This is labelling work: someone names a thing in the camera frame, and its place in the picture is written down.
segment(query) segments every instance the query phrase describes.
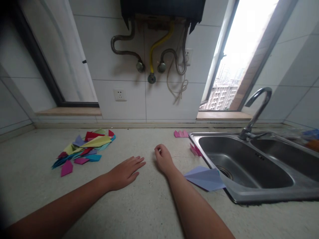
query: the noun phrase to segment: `wooden window sill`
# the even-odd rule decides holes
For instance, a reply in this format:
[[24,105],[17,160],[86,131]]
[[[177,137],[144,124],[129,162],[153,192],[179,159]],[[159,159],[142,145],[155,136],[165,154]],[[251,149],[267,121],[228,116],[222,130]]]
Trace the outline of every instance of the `wooden window sill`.
[[252,116],[243,112],[200,111],[197,120],[251,120]]
[[102,116],[100,108],[96,107],[57,107],[37,112],[39,116]]

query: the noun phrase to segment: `white cord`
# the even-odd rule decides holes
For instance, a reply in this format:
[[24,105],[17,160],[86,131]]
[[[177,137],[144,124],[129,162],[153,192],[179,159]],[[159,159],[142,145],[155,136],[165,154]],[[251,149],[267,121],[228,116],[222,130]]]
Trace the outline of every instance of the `white cord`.
[[[179,46],[180,46],[180,40],[182,38],[182,35],[183,35],[183,31],[182,31],[182,34],[180,35],[180,38],[179,38],[179,41],[178,41],[178,46],[177,46],[177,49],[176,49],[176,52],[178,52],[178,54],[180,55],[179,53]],[[167,77],[166,77],[166,84],[167,84],[167,87],[168,87],[168,90],[172,93],[172,95],[174,96],[175,98],[175,101],[173,103],[173,105],[177,102],[177,100],[180,98],[182,99],[182,93],[187,89],[187,85],[188,85],[188,80],[186,80],[186,71],[184,73],[184,80],[182,82],[182,85],[180,87],[180,90],[179,91],[173,91],[170,87],[169,87],[169,84],[168,84],[168,77],[169,77],[169,72],[170,72],[170,69],[173,65],[173,62],[174,62],[174,58],[172,60],[172,62],[170,63],[170,66],[169,66],[169,69],[168,69],[168,73],[167,73]]]

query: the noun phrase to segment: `wall outlet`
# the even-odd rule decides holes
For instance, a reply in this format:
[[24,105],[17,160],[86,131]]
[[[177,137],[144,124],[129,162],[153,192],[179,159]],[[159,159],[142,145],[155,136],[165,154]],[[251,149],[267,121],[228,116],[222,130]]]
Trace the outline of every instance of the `wall outlet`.
[[186,61],[187,61],[187,66],[190,66],[192,63],[192,58],[193,58],[193,49],[185,49],[185,55],[186,55]]
[[127,101],[126,92],[124,89],[113,89],[115,101]]

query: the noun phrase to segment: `sink basin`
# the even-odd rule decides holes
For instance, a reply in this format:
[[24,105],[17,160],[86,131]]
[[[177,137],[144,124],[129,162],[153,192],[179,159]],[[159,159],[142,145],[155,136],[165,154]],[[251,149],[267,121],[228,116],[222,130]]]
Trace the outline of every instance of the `sink basin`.
[[189,133],[237,204],[319,200],[319,153],[276,134],[245,141],[237,133]]
[[282,161],[305,176],[319,182],[319,159],[289,144],[271,140],[257,139],[252,145],[270,157]]
[[283,188],[293,185],[283,169],[240,140],[212,136],[202,137],[198,143],[224,175],[242,186]]

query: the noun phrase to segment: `hand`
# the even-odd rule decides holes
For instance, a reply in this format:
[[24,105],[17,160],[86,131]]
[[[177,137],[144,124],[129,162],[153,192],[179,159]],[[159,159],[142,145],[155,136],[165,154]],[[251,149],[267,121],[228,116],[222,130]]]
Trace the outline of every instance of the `hand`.
[[166,175],[174,173],[177,168],[175,167],[172,156],[170,155],[168,149],[163,144],[159,144],[155,147],[156,162],[160,170]]
[[106,181],[109,183],[108,190],[119,190],[131,184],[139,175],[139,172],[135,171],[146,164],[146,162],[142,162],[143,160],[144,158],[140,156],[132,156],[106,173]]

